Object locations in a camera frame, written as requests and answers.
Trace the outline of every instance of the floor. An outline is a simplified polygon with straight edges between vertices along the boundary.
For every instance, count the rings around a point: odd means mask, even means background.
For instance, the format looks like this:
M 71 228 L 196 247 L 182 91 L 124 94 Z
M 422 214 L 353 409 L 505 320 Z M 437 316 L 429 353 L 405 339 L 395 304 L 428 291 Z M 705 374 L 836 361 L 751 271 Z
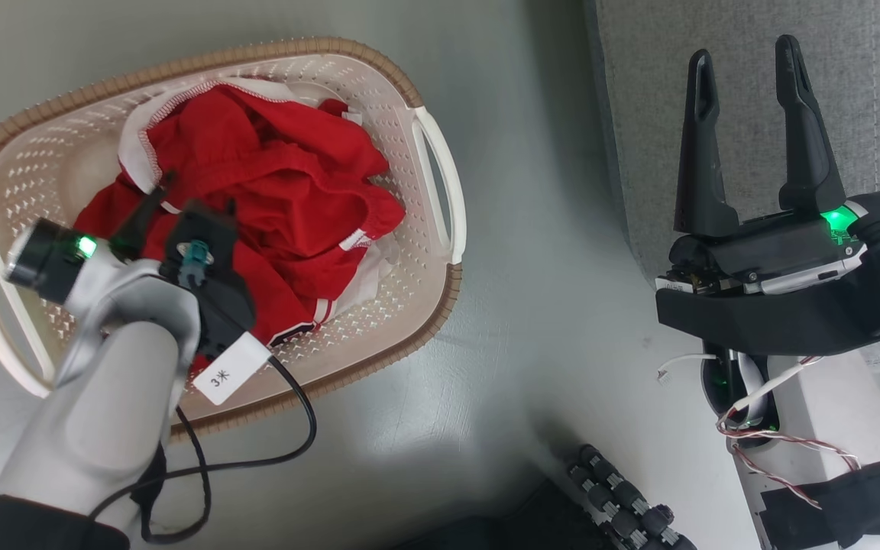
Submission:
M 654 382 L 698 344 L 656 323 L 610 203 L 580 2 L 0 0 L 0 121 L 162 60 L 322 34 L 394 59 L 443 128 L 467 197 L 464 289 L 422 351 L 317 400 L 303 459 L 216 474 L 209 525 L 182 547 L 379 548 L 510 508 L 581 442 L 702 550 L 754 547 L 696 372 Z M 35 407 L 0 368 L 0 467 Z M 304 429 L 293 410 L 202 443 L 211 461 L 267 456 Z M 169 485 L 158 522 L 195 519 L 198 493 Z

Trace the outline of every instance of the beige plastic basket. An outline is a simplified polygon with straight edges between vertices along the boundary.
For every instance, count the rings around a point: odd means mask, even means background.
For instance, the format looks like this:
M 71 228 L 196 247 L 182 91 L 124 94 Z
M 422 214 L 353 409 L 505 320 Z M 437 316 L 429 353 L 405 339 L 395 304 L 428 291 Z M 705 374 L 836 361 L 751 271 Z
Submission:
M 282 345 L 278 358 L 310 396 L 321 396 L 422 347 L 440 330 L 460 291 L 467 224 L 457 168 L 406 74 L 376 50 L 340 38 L 273 42 L 175 60 L 11 116 L 0 125 L 0 273 L 6 251 L 25 226 L 40 216 L 73 222 L 95 192 L 113 181 L 120 129 L 136 105 L 164 90 L 224 76 L 267 78 L 286 83 L 305 101 L 333 97 L 356 108 L 390 163 L 376 184 L 406 208 L 395 232 L 401 261 L 381 282 L 377 298 Z M 429 150 L 446 191 L 449 231 Z M 38 365 L 28 365 L 1 319 L 0 361 L 25 389 L 46 396 L 53 366 L 76 324 L 34 293 L 1 286 Z M 259 371 L 222 406 L 198 390 L 188 389 L 182 399 L 200 432 L 245 424 L 294 403 L 273 369 Z

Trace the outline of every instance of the white label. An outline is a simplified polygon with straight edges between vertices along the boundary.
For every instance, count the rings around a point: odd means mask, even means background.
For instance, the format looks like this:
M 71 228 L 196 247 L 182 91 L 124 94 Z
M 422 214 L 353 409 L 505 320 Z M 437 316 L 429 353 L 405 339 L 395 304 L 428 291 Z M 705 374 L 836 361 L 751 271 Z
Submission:
M 669 291 L 678 291 L 680 293 L 694 295 L 694 286 L 688 283 L 682 283 L 681 281 L 669 281 L 658 277 L 657 279 L 654 279 L 654 284 L 657 286 L 657 290 L 668 289 Z
M 251 333 L 244 333 L 227 348 L 203 372 L 192 380 L 192 385 L 202 391 L 214 405 L 221 405 L 233 396 L 234 391 L 254 376 L 270 357 L 270 349 L 260 344 Z

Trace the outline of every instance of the cable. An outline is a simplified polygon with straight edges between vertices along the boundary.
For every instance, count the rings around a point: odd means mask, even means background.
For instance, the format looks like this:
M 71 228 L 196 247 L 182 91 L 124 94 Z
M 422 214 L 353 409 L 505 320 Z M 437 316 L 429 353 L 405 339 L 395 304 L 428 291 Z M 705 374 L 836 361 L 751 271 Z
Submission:
M 660 384 L 664 384 L 669 382 L 670 373 L 668 372 L 668 367 L 671 365 L 678 363 L 680 361 L 699 361 L 699 360 L 718 360 L 718 355 L 712 355 L 711 353 L 688 353 L 688 355 L 678 355 L 678 357 L 674 357 L 672 359 L 668 359 L 664 362 L 660 368 L 657 369 L 657 382 Z
M 817 502 L 813 498 L 810 498 L 809 495 L 807 495 L 806 493 L 804 493 L 803 490 L 800 489 L 800 487 L 796 487 L 796 485 L 793 485 L 792 483 L 790 483 L 790 481 L 785 480 L 783 477 L 775 476 L 774 474 L 771 474 L 771 473 L 767 472 L 766 470 L 762 470 L 761 467 L 755 465 L 755 462 L 753 462 L 752 459 L 750 459 L 748 456 L 746 456 L 746 454 L 743 452 L 743 450 L 741 448 L 739 448 L 738 443 L 733 443 L 733 451 L 736 452 L 736 455 L 738 455 L 739 459 L 742 460 L 742 462 L 746 465 L 746 467 L 749 470 L 752 470 L 753 472 L 755 472 L 757 474 L 761 474 L 761 476 L 771 478 L 771 480 L 776 481 L 776 483 L 783 485 L 783 487 L 788 488 L 790 491 L 793 492 L 793 494 L 797 495 L 797 497 L 800 497 L 801 499 L 803 499 L 803 501 L 806 502 L 806 504 L 810 504 L 811 506 L 813 506 L 813 508 L 817 508 L 818 510 L 821 510 L 820 502 Z
M 199 460 L 199 466 L 203 468 L 202 472 L 199 472 L 200 476 L 202 476 L 202 518 L 199 518 L 198 521 L 188 526 L 188 528 L 180 530 L 180 532 L 153 535 L 151 533 L 150 510 L 142 510 L 141 537 L 144 542 L 150 544 L 175 544 L 176 542 L 188 539 L 198 533 L 202 526 L 209 521 L 209 511 L 212 510 L 212 490 L 209 487 L 209 472 L 205 470 L 205 453 L 202 452 L 202 445 L 200 445 L 199 438 L 196 437 L 196 431 L 193 429 L 192 424 L 189 424 L 189 419 L 186 418 L 181 407 L 175 407 L 175 414 L 179 415 L 179 420 L 186 429 L 186 434 L 189 435 L 192 446 L 196 449 L 196 459 Z
M 161 481 L 174 480 L 176 477 L 185 477 L 192 476 L 192 474 L 202 474 L 210 473 L 210 472 L 222 472 L 223 470 L 242 470 L 247 468 L 259 468 L 263 466 L 273 466 L 275 464 L 282 464 L 284 462 L 289 462 L 297 457 L 303 455 L 311 445 L 314 445 L 315 437 L 318 435 L 318 420 L 315 418 L 315 410 L 311 405 L 311 400 L 308 400 L 307 394 L 304 393 L 304 389 L 297 383 L 297 380 L 294 380 L 294 376 L 290 375 L 290 372 L 287 372 L 286 367 L 283 366 L 282 363 L 276 358 L 271 356 L 268 359 L 271 366 L 277 369 L 277 372 L 280 373 L 280 376 L 283 376 L 283 379 L 286 380 L 287 384 L 290 385 L 290 389 L 294 391 L 298 400 L 301 402 L 301 406 L 304 407 L 304 412 L 308 417 L 308 436 L 307 439 L 301 446 L 297 447 L 296 450 L 293 450 L 289 453 L 275 456 L 273 458 L 265 458 L 260 460 L 245 460 L 241 462 L 225 462 L 222 464 L 210 464 L 210 465 L 199 465 L 196 467 L 185 467 L 185 469 L 177 470 L 175 472 L 169 472 L 167 474 L 161 474 L 161 476 L 151 478 L 151 480 L 138 481 L 136 484 L 130 484 L 128 487 L 122 488 L 118 492 L 115 492 L 110 497 L 105 498 L 100 504 L 94 508 L 94 511 L 90 513 L 90 516 L 87 516 L 88 523 L 94 523 L 97 521 L 98 516 L 101 515 L 101 512 L 104 512 L 108 506 L 111 506 L 113 503 L 118 501 L 118 499 L 125 497 L 125 495 L 130 494 L 136 490 L 140 490 L 140 488 L 149 487 L 150 485 L 161 483 Z
M 780 384 L 787 382 L 787 380 L 792 379 L 796 375 L 798 375 L 804 368 L 807 368 L 811 365 L 817 364 L 820 362 L 823 357 L 821 356 L 807 356 L 800 359 L 795 366 L 789 368 L 782 372 L 775 379 L 769 380 L 768 383 L 764 383 L 760 389 L 754 391 L 754 393 L 749 394 L 747 397 L 742 398 L 742 400 L 736 401 L 736 404 L 730 407 L 729 410 L 726 411 L 726 414 L 723 414 L 719 417 L 719 421 L 716 422 L 716 429 L 718 429 L 719 433 L 725 435 L 727 438 L 736 439 L 736 442 L 731 445 L 733 452 L 736 453 L 742 462 L 749 468 L 749 470 L 761 474 L 762 476 L 766 476 L 769 480 L 776 481 L 776 483 L 783 485 L 783 487 L 788 488 L 793 494 L 797 495 L 797 498 L 802 499 L 807 504 L 813 506 L 813 508 L 820 509 L 820 504 L 810 498 L 809 495 L 804 493 L 800 487 L 796 487 L 795 484 L 790 483 L 790 481 L 785 480 L 783 477 L 775 476 L 775 474 L 771 474 L 766 470 L 762 470 L 761 467 L 755 465 L 753 462 L 740 448 L 738 439 L 747 439 L 747 438 L 766 438 L 766 439 L 778 439 L 780 442 L 791 442 L 796 443 L 796 445 L 802 445 L 804 447 L 817 450 L 817 451 L 825 451 L 825 452 L 833 452 L 841 457 L 844 460 L 845 464 L 848 465 L 848 468 L 856 472 L 862 469 L 862 464 L 860 464 L 860 460 L 855 455 L 846 452 L 844 449 L 841 449 L 837 446 L 831 445 L 827 442 L 818 441 L 818 439 L 807 439 L 807 438 L 798 438 L 796 435 L 786 435 L 782 434 L 782 432 L 772 431 L 771 429 L 729 429 L 726 424 L 726 419 L 729 418 L 732 414 L 736 413 L 736 411 L 743 410 L 748 407 L 751 403 L 754 403 L 755 400 L 762 398 L 763 396 L 767 396 L 768 393 L 775 390 L 776 387 L 779 387 Z
M 804 357 L 803 359 L 800 359 L 800 361 L 797 362 L 796 365 L 786 369 L 775 379 L 764 383 L 762 387 L 760 387 L 760 389 L 755 390 L 748 396 L 745 396 L 736 401 L 736 404 L 731 407 L 729 412 L 726 412 L 726 415 L 724 415 L 724 417 L 730 417 L 734 412 L 743 410 L 759 398 L 765 396 L 767 393 L 769 393 L 769 391 L 775 390 L 776 387 L 779 387 L 780 384 L 783 384 L 784 382 L 786 382 L 786 380 L 790 380 L 791 378 L 797 376 L 804 368 L 807 368 L 811 365 L 816 365 L 818 362 L 820 362 L 821 359 L 823 359 L 823 357 L 817 357 L 816 355 L 811 355 L 809 357 Z

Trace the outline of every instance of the gray couch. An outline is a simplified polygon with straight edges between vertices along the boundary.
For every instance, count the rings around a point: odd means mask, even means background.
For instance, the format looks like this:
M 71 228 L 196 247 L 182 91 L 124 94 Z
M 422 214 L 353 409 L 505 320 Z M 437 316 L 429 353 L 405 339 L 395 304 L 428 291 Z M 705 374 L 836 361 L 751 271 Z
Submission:
M 778 212 L 785 181 L 780 34 L 800 41 L 848 195 L 880 190 L 880 0 L 587 0 L 587 13 L 612 193 L 647 278 L 667 269 L 675 239 L 684 87 L 698 49 L 715 62 L 723 178 L 740 218 Z M 865 352 L 880 363 L 880 345 Z

